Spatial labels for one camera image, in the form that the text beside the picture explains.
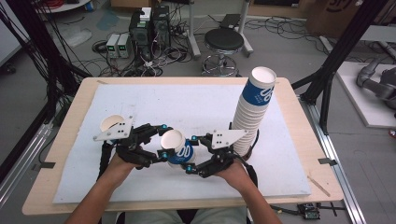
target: blue logo on cup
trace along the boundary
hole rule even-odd
[[[173,164],[181,164],[184,162],[188,162],[192,155],[194,154],[194,149],[189,141],[186,141],[184,147],[173,157],[169,158],[169,162]]]
[[[267,105],[271,100],[273,90],[274,87],[271,89],[258,88],[248,80],[242,95],[251,105]]]

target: white device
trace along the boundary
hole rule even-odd
[[[247,133],[246,130],[215,130],[213,131],[212,148],[229,147]]]
[[[151,7],[142,7],[142,14],[140,15],[141,21],[149,21],[151,18]]]
[[[106,48],[108,52],[108,57],[119,58],[119,48],[117,48],[117,43],[119,42],[120,35],[111,35],[106,43]]]
[[[117,43],[119,54],[121,58],[129,58],[132,51],[131,37],[128,34],[122,34],[119,42]]]
[[[113,139],[123,139],[130,135],[132,126],[134,126],[134,119],[125,119],[116,123],[112,127],[93,137],[93,141],[105,141]]]

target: electronic equipment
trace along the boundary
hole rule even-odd
[[[319,210],[312,203],[300,203],[297,208],[304,219],[320,219]]]
[[[141,21],[149,21],[151,19],[151,7],[142,7],[140,12]]]
[[[120,35],[111,35],[111,37],[107,40],[106,48],[108,52],[108,57],[110,58],[119,58],[119,48],[117,47],[117,43],[119,42]]]
[[[154,31],[156,33],[155,41],[157,41],[157,45],[164,48],[171,47],[169,6],[155,7],[152,21],[154,23]]]
[[[122,34],[117,44],[121,58],[129,58],[132,52],[131,37],[128,34]]]
[[[134,49],[137,49],[139,59],[142,57],[145,61],[151,61],[153,48],[153,25],[152,21],[141,21],[140,15],[142,10],[138,9],[131,18],[129,33],[131,35]]]

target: white paper sheet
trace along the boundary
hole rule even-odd
[[[92,137],[100,132],[103,119],[132,115],[135,127],[167,124],[186,137],[227,130],[233,120],[242,85],[101,85],[80,127],[67,158],[54,203],[79,203],[94,184],[99,171],[101,142]],[[248,160],[256,170],[259,189],[265,196],[309,195],[311,190],[291,141],[275,95],[260,127],[260,138]],[[143,146],[161,149],[155,136]],[[211,156],[205,147],[194,147],[198,163]],[[238,192],[216,176],[186,175],[166,162],[148,169],[133,170],[110,201],[161,201],[235,198]]]

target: gray robot arm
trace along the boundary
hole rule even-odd
[[[389,97],[395,92],[395,87],[391,86],[390,83],[383,84],[381,82],[378,83],[370,79],[371,76],[375,73],[375,69],[378,66],[379,62],[380,59],[375,59],[367,66],[363,67],[358,74],[356,84],[359,87],[372,91],[373,93],[375,93],[375,96],[381,100],[391,100],[389,99]],[[384,71],[383,76],[386,76],[386,73],[391,73],[389,74],[389,76],[394,76],[396,78],[396,70],[386,70]]]
[[[371,76],[375,73],[379,62],[380,59],[375,59],[363,67],[358,73],[356,84],[359,87],[372,91],[377,98],[385,101],[388,107],[396,109],[396,67],[385,70],[382,73],[380,82],[375,82],[371,80]]]

